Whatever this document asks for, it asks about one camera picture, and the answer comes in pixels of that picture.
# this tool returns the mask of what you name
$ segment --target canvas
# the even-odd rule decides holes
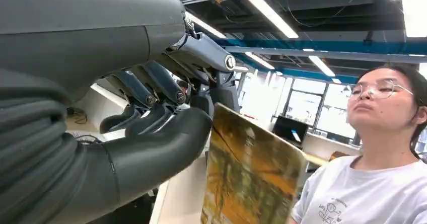
[[[201,223],[287,223],[304,153],[221,104],[213,117]]]

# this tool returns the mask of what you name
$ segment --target ceiling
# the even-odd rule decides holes
[[[405,37],[401,0],[265,0],[297,32],[297,39],[287,38],[248,0],[193,1],[197,2],[183,0],[187,10],[227,36],[227,40],[220,40],[199,29],[221,46],[427,55],[425,39]],[[314,72],[317,74],[309,77],[330,80],[318,74],[321,71],[308,57],[253,52],[276,70],[296,76]],[[242,63],[267,70],[244,54],[233,54]],[[323,59],[338,78],[347,76],[350,81],[387,62],[386,57],[382,61],[378,56],[375,60],[350,58]]]

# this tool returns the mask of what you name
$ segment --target woman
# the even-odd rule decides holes
[[[347,109],[363,154],[319,168],[289,223],[427,223],[427,165],[413,150],[426,104],[427,81],[415,69],[384,66],[361,76]]]

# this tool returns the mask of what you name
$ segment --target glasses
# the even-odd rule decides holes
[[[369,85],[350,85],[345,87],[344,93],[347,97],[349,97],[349,101],[359,99],[364,90],[367,90],[369,96],[373,99],[386,99],[389,98],[395,92],[396,88],[401,88],[413,95],[410,90],[406,89],[401,85],[396,85],[391,81],[381,81]]]

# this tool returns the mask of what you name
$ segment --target graphic print on t-shirt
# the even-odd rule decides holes
[[[347,208],[347,204],[338,199],[332,198],[326,205],[319,205],[319,216],[323,224],[338,224],[341,219],[342,212]]]

